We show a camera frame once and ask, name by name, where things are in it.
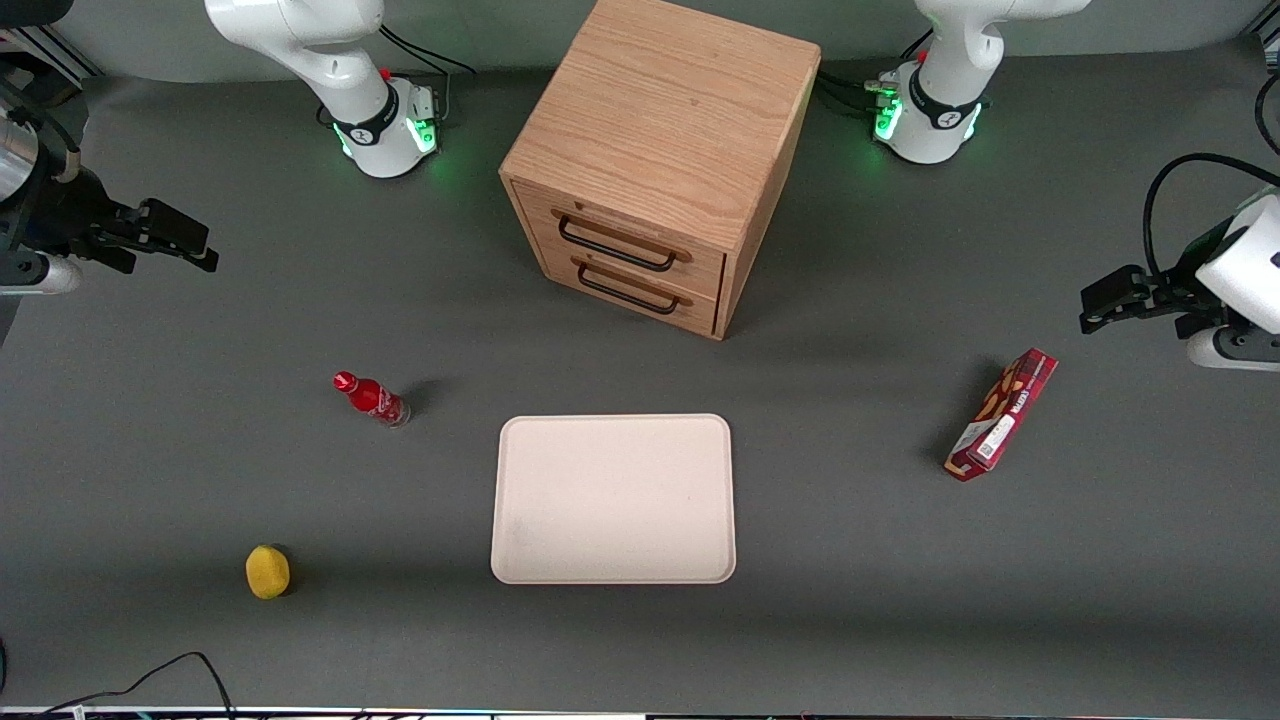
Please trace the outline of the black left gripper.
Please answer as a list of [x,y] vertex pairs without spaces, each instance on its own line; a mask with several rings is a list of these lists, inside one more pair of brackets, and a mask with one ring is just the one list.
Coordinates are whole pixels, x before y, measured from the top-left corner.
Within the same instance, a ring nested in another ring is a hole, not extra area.
[[1148,269],[1157,281],[1155,304],[1149,301],[1151,284],[1138,265],[1125,265],[1110,272],[1080,291],[1080,333],[1093,334],[1107,325],[1125,320],[1160,316],[1161,309],[1178,315],[1175,332],[1188,341],[1201,331],[1228,332],[1230,341],[1245,333],[1245,319],[1196,277],[1196,272],[1215,259],[1228,245],[1230,218],[1221,220],[1196,237],[1169,268],[1161,269],[1155,252],[1153,236],[1148,236]]

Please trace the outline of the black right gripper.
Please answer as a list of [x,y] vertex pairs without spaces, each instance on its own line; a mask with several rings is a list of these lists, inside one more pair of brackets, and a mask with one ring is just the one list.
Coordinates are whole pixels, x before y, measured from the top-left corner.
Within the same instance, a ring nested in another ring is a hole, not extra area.
[[128,238],[127,205],[109,197],[90,170],[68,183],[33,176],[3,201],[4,290],[74,290],[83,273],[78,258],[132,274],[140,254],[177,258],[214,273],[220,256],[207,247],[209,228],[157,199],[138,208],[143,237]]

